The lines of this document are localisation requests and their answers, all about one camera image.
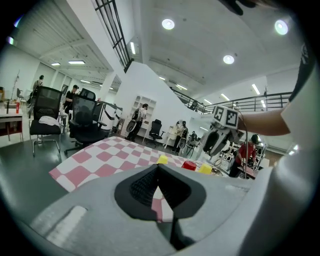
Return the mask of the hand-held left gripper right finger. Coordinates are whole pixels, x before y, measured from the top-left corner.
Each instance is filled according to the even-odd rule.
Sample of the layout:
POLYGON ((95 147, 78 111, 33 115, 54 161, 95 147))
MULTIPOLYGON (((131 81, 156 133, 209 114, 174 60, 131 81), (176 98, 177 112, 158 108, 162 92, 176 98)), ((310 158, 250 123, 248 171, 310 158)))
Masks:
POLYGON ((173 211, 159 223, 161 248, 241 248, 250 223, 243 203, 253 182, 160 164, 157 184, 173 211))

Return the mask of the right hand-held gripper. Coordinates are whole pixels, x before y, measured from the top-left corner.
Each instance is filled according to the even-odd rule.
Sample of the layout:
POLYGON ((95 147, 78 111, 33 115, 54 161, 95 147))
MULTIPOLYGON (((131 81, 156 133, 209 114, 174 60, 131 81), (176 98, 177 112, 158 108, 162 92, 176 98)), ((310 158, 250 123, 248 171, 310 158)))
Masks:
POLYGON ((238 129, 239 112, 232 108, 217 105, 213 111, 212 130, 206 132, 201 138, 199 148, 199 160, 209 154, 211 157, 217 155, 223 147, 230 143, 237 143, 243 136, 238 129))

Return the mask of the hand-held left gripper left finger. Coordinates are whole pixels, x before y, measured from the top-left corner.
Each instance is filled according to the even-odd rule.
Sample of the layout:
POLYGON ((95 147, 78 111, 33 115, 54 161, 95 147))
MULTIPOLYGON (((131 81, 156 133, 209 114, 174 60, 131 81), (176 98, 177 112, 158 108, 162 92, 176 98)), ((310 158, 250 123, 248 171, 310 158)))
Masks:
POLYGON ((31 222, 52 254, 172 254, 155 221, 134 219, 116 203, 116 186, 138 167, 95 178, 61 197, 31 222))

